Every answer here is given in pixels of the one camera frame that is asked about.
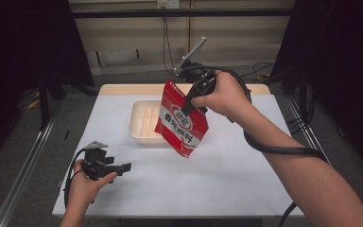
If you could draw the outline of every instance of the forearm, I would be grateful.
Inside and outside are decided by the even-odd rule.
[[[250,103],[240,103],[233,120],[268,147],[302,145],[268,121]],[[363,204],[346,181],[321,159],[266,154],[287,193],[317,226],[363,226]]]
[[[82,226],[87,206],[67,205],[66,212],[61,220],[60,227],[79,227]]]

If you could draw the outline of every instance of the white table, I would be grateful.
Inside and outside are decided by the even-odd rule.
[[[132,168],[101,189],[86,216],[263,218],[282,215],[291,198],[262,153],[251,148],[242,129],[226,117],[208,111],[209,130],[188,159],[169,146],[147,147],[134,141],[129,131],[132,103],[140,99],[161,99],[163,87],[102,87],[75,153],[98,140],[109,145],[104,149],[108,151],[107,156],[114,156],[115,165],[132,163]],[[189,85],[180,87],[185,93],[189,89]],[[256,95],[268,94],[268,88],[250,88],[254,106],[288,133],[274,96]],[[64,211],[61,190],[52,213],[62,216]],[[303,213],[296,208],[291,215]]]

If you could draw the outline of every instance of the metal rod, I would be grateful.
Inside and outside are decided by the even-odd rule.
[[[98,61],[99,66],[102,67],[101,58],[99,58],[98,51],[95,52],[95,55],[96,55],[96,60]]]
[[[307,122],[307,82],[306,82],[306,74],[304,69],[302,69],[302,73],[300,76],[300,114],[302,116],[302,120]]]
[[[45,84],[45,80],[47,77],[48,75],[46,75],[45,72],[42,72],[38,83],[38,88],[40,92],[40,107],[41,107],[40,131],[43,131],[43,129],[46,127],[46,124],[48,123],[50,117],[49,107],[48,107],[48,97],[46,93],[46,84]]]
[[[47,14],[74,18],[315,16],[321,13],[324,12],[317,9],[86,9],[71,12],[24,12],[24,14]]]
[[[288,98],[287,103],[290,106],[291,112],[293,112],[294,116],[297,118],[297,122],[300,124],[300,127],[302,128],[302,134],[305,136],[305,139],[307,140],[309,146],[311,148],[320,150],[325,156],[326,162],[330,166],[332,166],[331,162],[328,159],[328,156],[326,156],[325,151],[320,145],[320,141],[318,140],[317,136],[315,136],[315,133],[312,131],[311,127],[308,124],[306,124],[306,122],[304,122],[303,119],[301,118],[299,104],[296,102],[294,98]]]
[[[54,125],[54,120],[58,115],[61,108],[61,101],[59,101],[55,107],[55,110],[52,114],[50,121],[47,123],[46,127],[43,131],[40,131],[34,145],[28,154],[25,163],[23,164],[22,169],[20,170],[19,174],[13,186],[11,187],[9,193],[7,194],[4,202],[1,204],[0,207],[0,227],[5,227],[9,224],[9,220],[14,212],[14,209],[19,202],[20,197],[22,196],[24,190],[26,189],[26,183],[28,182],[33,167],[35,166],[37,159],[43,149],[43,146],[49,136],[49,133],[52,130]]]

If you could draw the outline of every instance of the red packaging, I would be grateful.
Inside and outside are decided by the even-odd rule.
[[[186,116],[181,111],[185,101],[185,94],[170,79],[164,85],[155,132],[160,133],[180,155],[188,158],[208,131],[208,122],[205,114],[197,109]]]

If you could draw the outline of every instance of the gray floor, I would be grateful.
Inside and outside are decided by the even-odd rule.
[[[251,66],[235,67],[239,74],[248,73]],[[97,87],[105,83],[146,83],[164,82],[168,75],[164,71],[132,73],[122,75],[95,76]],[[246,82],[254,82],[253,76]],[[60,219],[51,215],[60,188],[58,181],[68,167],[78,140],[88,121],[95,97],[86,96],[78,91],[65,87],[68,96],[64,101],[50,101],[51,110],[58,106],[52,130],[40,155],[36,159],[26,187],[10,214],[8,226],[57,226]],[[281,93],[280,84],[269,86],[276,96],[285,120],[293,119],[286,103],[286,96]],[[32,96],[21,100],[27,103]],[[363,161],[349,140],[338,134],[338,126],[322,108],[320,102],[315,106],[315,115],[311,127],[327,153],[332,166],[349,182],[363,200]],[[27,155],[33,147],[40,127],[40,110],[22,108],[13,129],[0,147],[0,206],[14,184]],[[297,140],[306,143],[303,135],[293,135]],[[86,219],[85,226],[277,226],[279,219],[223,219],[223,220],[169,220],[169,219]],[[290,217],[285,226],[312,226],[306,218]]]

